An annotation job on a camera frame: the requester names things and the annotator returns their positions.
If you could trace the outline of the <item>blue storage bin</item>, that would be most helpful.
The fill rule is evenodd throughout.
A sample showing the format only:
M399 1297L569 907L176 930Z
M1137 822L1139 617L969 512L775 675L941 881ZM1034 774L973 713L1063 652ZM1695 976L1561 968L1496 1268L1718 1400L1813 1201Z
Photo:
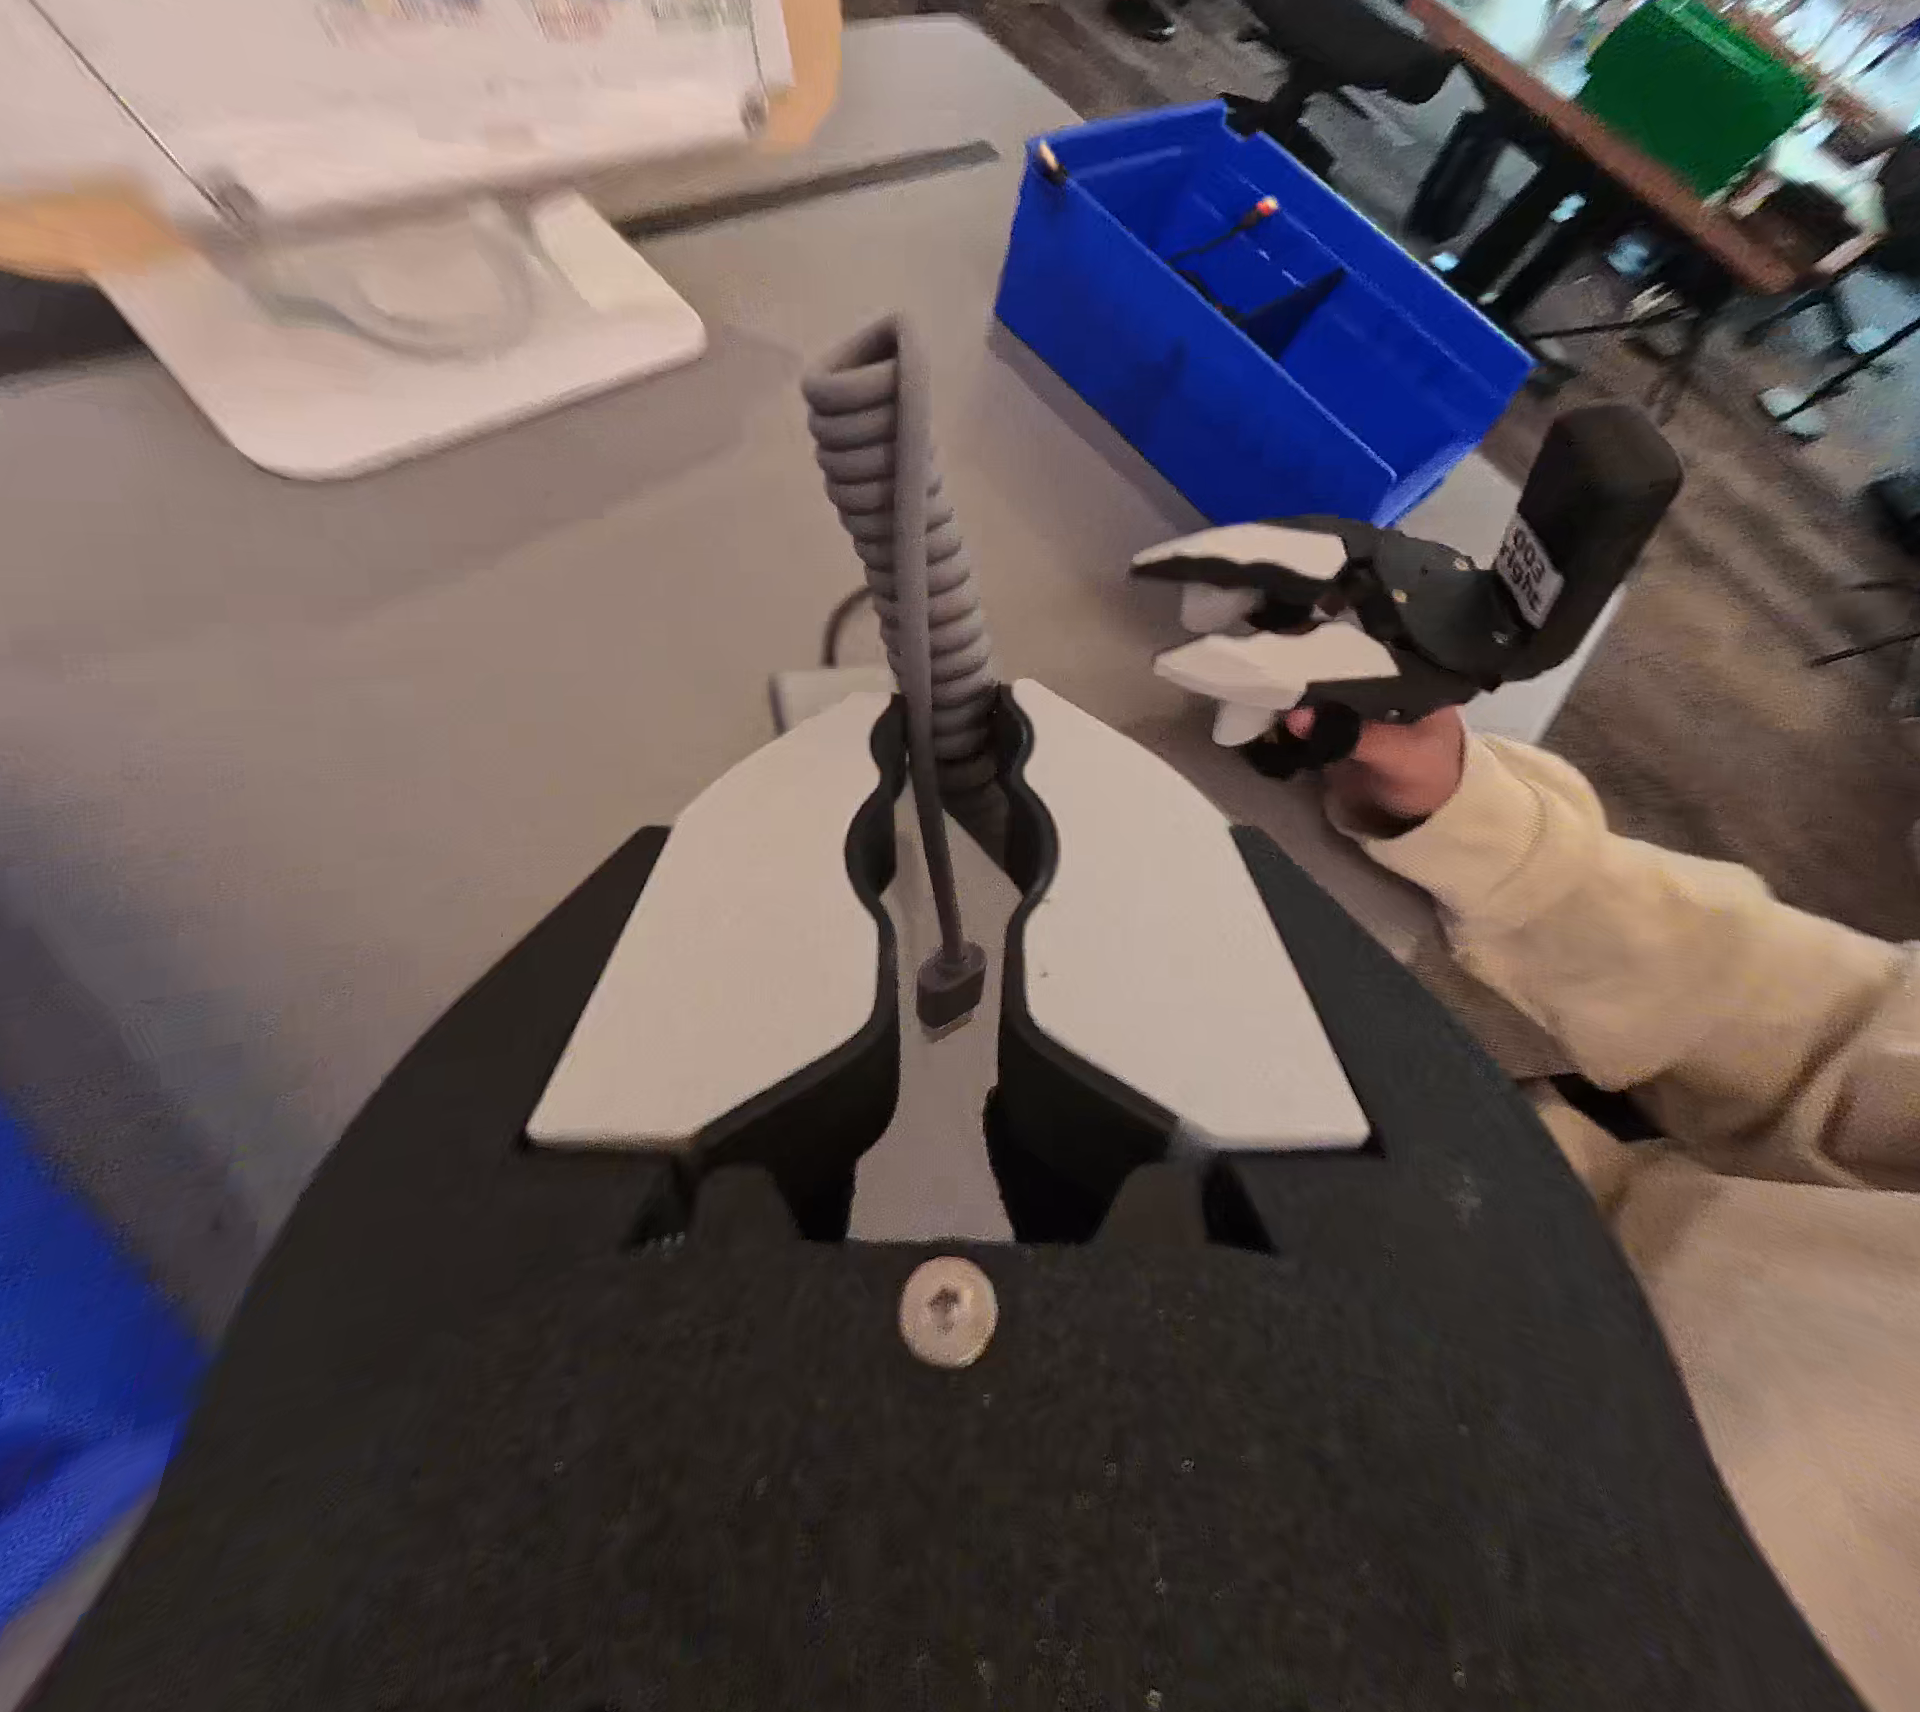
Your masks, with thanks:
M1221 102L1032 138L994 314L1208 526L1395 526L1534 371Z
M4 1115L4 1629L158 1484L202 1373L174 1306Z

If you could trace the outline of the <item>brown wooden table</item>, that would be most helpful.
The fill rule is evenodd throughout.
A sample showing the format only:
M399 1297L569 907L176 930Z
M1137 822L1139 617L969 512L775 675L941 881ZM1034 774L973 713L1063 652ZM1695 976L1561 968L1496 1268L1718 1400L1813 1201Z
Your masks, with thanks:
M1823 285L1889 234L1872 169L1836 171L1783 138L1731 190L1699 194L1578 102L1573 3L1408 0L1479 102L1414 194L1408 228L1452 241L1449 285L1517 325L1616 232L1653 228L1706 268L1708 299L1775 300Z

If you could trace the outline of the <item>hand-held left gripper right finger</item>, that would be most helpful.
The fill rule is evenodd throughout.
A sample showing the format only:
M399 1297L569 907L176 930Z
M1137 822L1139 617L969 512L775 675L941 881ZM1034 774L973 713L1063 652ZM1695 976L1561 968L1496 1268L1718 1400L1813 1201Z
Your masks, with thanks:
M1239 831L1034 680L1000 694L1000 1100L1032 1157L1351 1152L1370 1125Z

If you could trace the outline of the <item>green storage bin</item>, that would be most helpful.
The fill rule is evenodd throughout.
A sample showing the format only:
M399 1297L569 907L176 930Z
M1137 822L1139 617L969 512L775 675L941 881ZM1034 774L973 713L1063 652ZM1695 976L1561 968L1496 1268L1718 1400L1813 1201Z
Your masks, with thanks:
M1754 171L1823 92L1702 0L1647 0L1594 49L1575 102L1708 201Z

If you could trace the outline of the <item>grey usb hub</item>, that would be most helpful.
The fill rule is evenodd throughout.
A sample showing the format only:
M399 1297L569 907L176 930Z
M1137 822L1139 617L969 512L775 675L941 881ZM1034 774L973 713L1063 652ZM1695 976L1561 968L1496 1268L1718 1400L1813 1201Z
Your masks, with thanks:
M895 686L874 596L859 587L830 610L815 661L771 675L771 728L782 738L847 699L887 699Z

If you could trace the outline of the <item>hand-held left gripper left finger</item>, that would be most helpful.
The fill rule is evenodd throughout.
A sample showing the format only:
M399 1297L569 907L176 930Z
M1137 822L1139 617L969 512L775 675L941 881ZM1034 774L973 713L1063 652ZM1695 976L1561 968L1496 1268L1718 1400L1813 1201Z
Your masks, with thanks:
M529 1121L540 1150L693 1154L893 1020L895 699L842 697L677 816Z

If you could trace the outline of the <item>black office chair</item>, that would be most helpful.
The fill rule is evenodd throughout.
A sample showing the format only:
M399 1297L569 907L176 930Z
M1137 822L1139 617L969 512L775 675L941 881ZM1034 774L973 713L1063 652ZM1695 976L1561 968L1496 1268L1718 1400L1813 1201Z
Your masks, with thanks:
M1267 98L1225 94L1231 131L1260 134L1303 169L1326 178L1332 154L1303 127L1317 96L1380 92L1420 108L1452 77L1456 56L1368 0L1239 0L1252 26L1239 37L1273 54L1282 75Z

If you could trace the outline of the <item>cream hoodie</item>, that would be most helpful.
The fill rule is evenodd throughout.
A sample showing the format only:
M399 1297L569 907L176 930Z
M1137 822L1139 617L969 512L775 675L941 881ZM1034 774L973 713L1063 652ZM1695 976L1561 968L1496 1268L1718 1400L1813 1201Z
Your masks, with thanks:
M1721 1480L1870 1709L1918 1707L1916 1060L1846 1098L1811 1177L1716 1173L1538 1089L1657 1316Z

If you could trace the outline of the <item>person's right hand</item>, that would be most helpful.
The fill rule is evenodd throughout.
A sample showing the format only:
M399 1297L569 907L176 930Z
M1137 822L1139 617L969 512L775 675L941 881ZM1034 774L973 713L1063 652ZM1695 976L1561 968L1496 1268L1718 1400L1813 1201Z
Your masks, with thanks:
M1357 839L1399 839L1452 801L1466 762L1468 726L1458 709L1366 722L1353 751L1323 774L1326 816Z

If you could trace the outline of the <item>person's right forearm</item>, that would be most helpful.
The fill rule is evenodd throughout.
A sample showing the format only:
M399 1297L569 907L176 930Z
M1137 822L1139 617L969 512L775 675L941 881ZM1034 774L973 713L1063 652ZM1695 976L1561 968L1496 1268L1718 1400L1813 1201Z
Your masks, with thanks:
M1468 732L1452 793L1342 799L1328 820L1428 898L1452 963L1533 1022L1571 1070L1762 1119L1893 1024L1916 1041L1916 949L1781 904L1723 862L1611 829L1540 749Z

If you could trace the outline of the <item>wooden document stand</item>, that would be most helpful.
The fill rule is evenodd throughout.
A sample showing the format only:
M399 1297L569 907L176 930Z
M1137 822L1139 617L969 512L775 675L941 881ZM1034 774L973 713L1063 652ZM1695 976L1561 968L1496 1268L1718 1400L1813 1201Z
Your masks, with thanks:
M4 0L4 276L99 295L227 446L286 480L397 467L697 362L698 314L594 194L796 146L838 92L838 0L781 0L792 81L674 89L588 129L393 121L181 159Z

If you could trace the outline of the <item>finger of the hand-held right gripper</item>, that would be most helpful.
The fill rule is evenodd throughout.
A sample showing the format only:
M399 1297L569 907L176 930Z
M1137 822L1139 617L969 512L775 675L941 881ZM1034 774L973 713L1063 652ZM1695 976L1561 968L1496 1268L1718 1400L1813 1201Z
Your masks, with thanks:
M1208 634L1158 655L1157 678L1214 703L1212 741L1246 747L1284 717L1311 707L1309 690L1391 684L1401 676L1393 654L1345 623L1305 634Z
M1345 570L1340 535L1267 524L1210 528L1134 558L1134 581L1179 592L1189 634L1296 634Z

